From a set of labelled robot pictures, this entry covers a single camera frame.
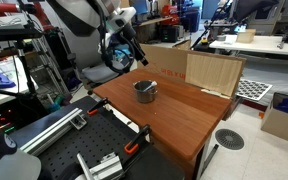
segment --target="shelf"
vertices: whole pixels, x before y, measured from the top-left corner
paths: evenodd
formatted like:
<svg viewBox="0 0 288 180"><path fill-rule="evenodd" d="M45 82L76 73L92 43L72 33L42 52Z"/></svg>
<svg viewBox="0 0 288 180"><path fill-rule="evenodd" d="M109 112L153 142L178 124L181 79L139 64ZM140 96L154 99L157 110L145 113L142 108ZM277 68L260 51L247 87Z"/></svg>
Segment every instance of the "shelf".
<svg viewBox="0 0 288 180"><path fill-rule="evenodd" d="M146 26L146 25L149 25L149 24L154 24L154 23L166 21L166 20L169 20L169 19L172 19L172 17L152 19L152 20L149 20L149 21L145 21L145 22L143 22L142 24L140 24L138 26Z"/></svg>

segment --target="table leg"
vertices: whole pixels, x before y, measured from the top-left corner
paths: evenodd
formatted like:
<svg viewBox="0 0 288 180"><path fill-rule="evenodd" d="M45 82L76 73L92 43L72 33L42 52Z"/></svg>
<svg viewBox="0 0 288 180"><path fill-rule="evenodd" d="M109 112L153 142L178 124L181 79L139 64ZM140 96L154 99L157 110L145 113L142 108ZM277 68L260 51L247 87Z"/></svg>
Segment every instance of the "table leg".
<svg viewBox="0 0 288 180"><path fill-rule="evenodd" d="M202 172L204 169L204 164L206 160L207 155L207 149L210 144L211 135L207 138L203 148L200 150L200 152L196 156L195 166L194 166L194 174L193 174L193 180L199 180L201 179Z"/></svg>

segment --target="metal pot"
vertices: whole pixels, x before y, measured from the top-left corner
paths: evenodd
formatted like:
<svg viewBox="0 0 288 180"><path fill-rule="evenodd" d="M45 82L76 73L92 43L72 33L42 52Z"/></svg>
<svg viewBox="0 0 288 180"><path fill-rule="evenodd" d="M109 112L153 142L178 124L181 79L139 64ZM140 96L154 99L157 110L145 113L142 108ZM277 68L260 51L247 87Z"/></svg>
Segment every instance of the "metal pot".
<svg viewBox="0 0 288 180"><path fill-rule="evenodd" d="M155 95L157 93L156 86L153 86L147 91L144 91L148 86L152 84L153 81L138 81L134 83L134 89L136 91L137 101L140 103L149 103L155 100Z"/></svg>

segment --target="clamp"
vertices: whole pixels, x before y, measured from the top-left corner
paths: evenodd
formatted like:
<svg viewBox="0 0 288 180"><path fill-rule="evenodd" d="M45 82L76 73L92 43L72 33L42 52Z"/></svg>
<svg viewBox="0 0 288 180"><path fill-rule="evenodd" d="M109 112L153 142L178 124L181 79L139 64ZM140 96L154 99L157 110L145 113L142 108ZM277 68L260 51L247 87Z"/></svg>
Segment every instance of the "clamp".
<svg viewBox="0 0 288 180"><path fill-rule="evenodd" d="M89 116L92 116L94 114L96 114L98 112L98 109L107 105L107 104L110 104L111 102L108 100L108 98L103 98L101 99L99 102L97 102L90 110L87 111L87 114Z"/></svg>
<svg viewBox="0 0 288 180"><path fill-rule="evenodd" d="M140 137L145 137L146 135L148 135L151 132L151 127L150 125L146 124L137 134L136 136L124 146L124 151L127 154L133 154L134 152L136 152L139 148L138 145L138 140Z"/></svg>

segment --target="floor drain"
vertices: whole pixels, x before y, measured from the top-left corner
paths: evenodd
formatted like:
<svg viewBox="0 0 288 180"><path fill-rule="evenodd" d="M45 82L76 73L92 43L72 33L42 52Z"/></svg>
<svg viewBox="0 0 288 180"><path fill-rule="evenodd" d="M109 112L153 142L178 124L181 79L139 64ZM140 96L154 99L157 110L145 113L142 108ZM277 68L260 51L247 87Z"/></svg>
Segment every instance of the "floor drain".
<svg viewBox="0 0 288 180"><path fill-rule="evenodd" d="M236 132L229 129L220 129L216 131L215 138L222 146L231 150L239 150L244 147L243 138Z"/></svg>

